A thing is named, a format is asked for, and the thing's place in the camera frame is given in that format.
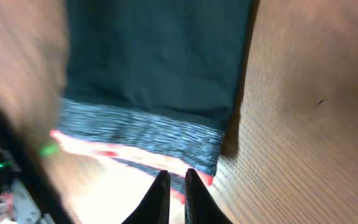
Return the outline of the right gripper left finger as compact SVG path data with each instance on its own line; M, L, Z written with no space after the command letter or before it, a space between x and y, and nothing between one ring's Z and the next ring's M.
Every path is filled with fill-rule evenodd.
M170 174L161 170L137 208L122 224L168 224L170 214Z

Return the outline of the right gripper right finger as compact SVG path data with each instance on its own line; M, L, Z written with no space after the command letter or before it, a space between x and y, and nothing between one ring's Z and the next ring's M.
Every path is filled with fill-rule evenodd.
M194 169L188 169L185 176L185 223L232 224Z

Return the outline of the black leggings with red waistband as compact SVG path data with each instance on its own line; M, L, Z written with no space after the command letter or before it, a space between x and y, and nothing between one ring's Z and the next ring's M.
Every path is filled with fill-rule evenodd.
M69 152L211 185L235 107L248 0L68 0L60 122Z

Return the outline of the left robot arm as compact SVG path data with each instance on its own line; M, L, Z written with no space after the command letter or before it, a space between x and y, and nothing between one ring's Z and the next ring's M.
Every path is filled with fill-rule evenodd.
M0 223L72 223L60 197L0 114Z

